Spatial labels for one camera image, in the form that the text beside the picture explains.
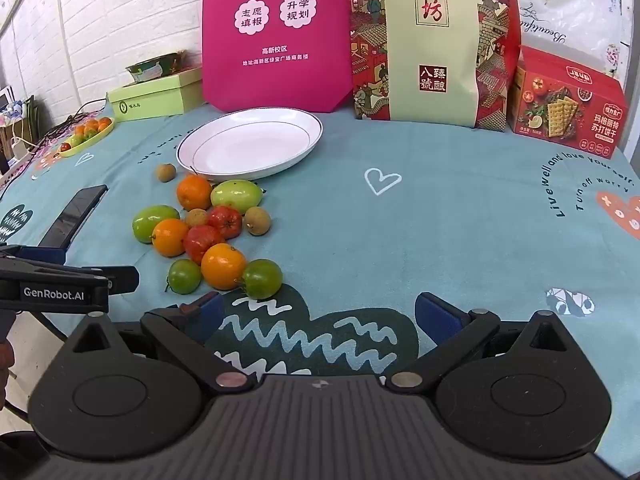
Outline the person's left hand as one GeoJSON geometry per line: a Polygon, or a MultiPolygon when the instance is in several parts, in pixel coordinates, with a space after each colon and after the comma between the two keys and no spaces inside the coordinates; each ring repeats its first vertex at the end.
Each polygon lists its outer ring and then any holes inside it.
{"type": "Polygon", "coordinates": [[[0,344],[0,408],[6,403],[6,385],[8,384],[10,369],[15,364],[12,344],[3,341],[0,344]]]}

